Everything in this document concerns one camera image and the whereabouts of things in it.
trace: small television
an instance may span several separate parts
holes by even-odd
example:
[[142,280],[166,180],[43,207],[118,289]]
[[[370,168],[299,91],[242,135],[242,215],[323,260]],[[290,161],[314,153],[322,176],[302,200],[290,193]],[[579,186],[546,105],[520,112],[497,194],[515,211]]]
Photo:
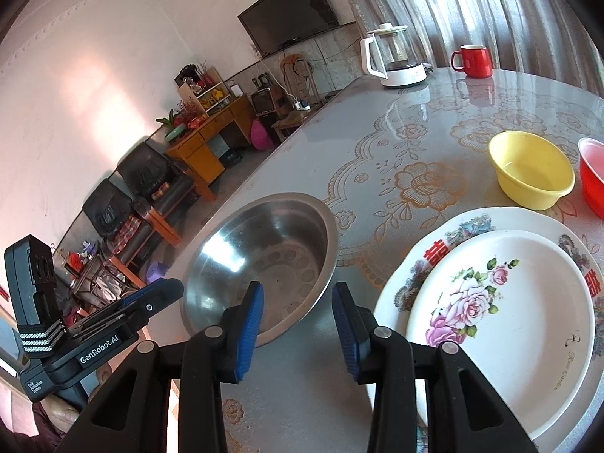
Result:
[[259,0],[239,20],[263,58],[339,25],[327,0]]

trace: glass teapot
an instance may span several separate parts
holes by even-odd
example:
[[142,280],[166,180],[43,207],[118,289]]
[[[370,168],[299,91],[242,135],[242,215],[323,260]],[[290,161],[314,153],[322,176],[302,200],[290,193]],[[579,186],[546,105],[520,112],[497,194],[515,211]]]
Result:
[[[387,22],[361,40],[363,71],[379,77],[384,86],[405,87],[426,79],[424,65],[407,41],[407,29],[407,25],[393,26]],[[377,70],[373,69],[371,59]]]

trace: floral tablecloth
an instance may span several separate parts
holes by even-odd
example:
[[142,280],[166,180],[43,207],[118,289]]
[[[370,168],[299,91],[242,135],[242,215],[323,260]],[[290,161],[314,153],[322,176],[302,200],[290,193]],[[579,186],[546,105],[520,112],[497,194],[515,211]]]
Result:
[[[277,192],[318,197],[339,230],[333,281],[346,281],[357,304],[373,308],[430,230],[464,211],[514,205],[497,184],[487,146],[495,134],[518,129],[552,141],[575,167],[575,189],[545,214],[571,228],[602,265],[604,226],[581,195],[577,141],[603,140],[603,120],[601,98],[533,75],[495,71],[471,80],[437,69],[425,84],[402,90],[363,77],[288,138],[216,216]],[[204,236],[169,277],[185,277]],[[597,308],[600,328],[603,322]],[[188,337],[177,305],[147,329],[160,345]],[[223,396],[231,452],[366,451],[371,407],[346,373],[327,292],[294,328],[256,349],[245,380],[224,386]],[[418,452],[425,443],[418,437]]]

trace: wooden drawer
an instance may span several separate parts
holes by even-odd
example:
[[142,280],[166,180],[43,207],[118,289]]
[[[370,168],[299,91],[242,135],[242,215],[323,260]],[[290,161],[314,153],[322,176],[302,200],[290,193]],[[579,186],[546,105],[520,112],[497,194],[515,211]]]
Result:
[[248,108],[252,109],[252,104],[250,104],[250,101],[246,96],[239,97],[231,105],[229,105],[229,110],[233,113],[234,116],[237,116],[240,112]]
[[192,134],[182,145],[178,147],[181,158],[187,158],[203,144],[203,137],[199,132]]
[[207,141],[222,131],[222,128],[224,128],[224,126],[226,126],[232,120],[233,114],[231,114],[231,111],[227,109],[224,112],[221,112],[214,119],[209,120],[199,132],[203,136],[203,139]]
[[207,145],[201,145],[196,149],[186,159],[186,164],[195,170],[207,184],[215,180],[225,169]]

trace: white plate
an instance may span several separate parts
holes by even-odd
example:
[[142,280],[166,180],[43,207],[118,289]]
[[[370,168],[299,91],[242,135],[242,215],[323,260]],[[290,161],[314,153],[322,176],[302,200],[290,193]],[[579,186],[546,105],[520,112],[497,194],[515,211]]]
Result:
[[[573,260],[522,230],[479,235],[434,267],[416,298],[407,340],[456,341],[531,439],[558,419],[590,363],[594,309]],[[422,421],[426,393],[416,395]]]
[[[439,258],[444,257],[460,243],[493,230],[527,230],[558,244],[564,251],[572,254],[571,257],[581,269],[588,282],[592,301],[604,299],[600,295],[600,290],[604,289],[602,272],[579,237],[569,228],[548,216],[523,208],[480,208],[452,218],[413,246],[380,294],[373,312],[377,322],[404,334],[415,296]],[[535,440],[540,453],[572,451],[602,404],[603,393],[600,392],[600,389],[604,391],[602,335],[604,335],[604,326],[602,331],[596,332],[590,366],[575,399],[556,423]],[[368,385],[367,393],[373,403],[375,386]],[[425,431],[420,431],[419,434],[423,439],[425,438]]]

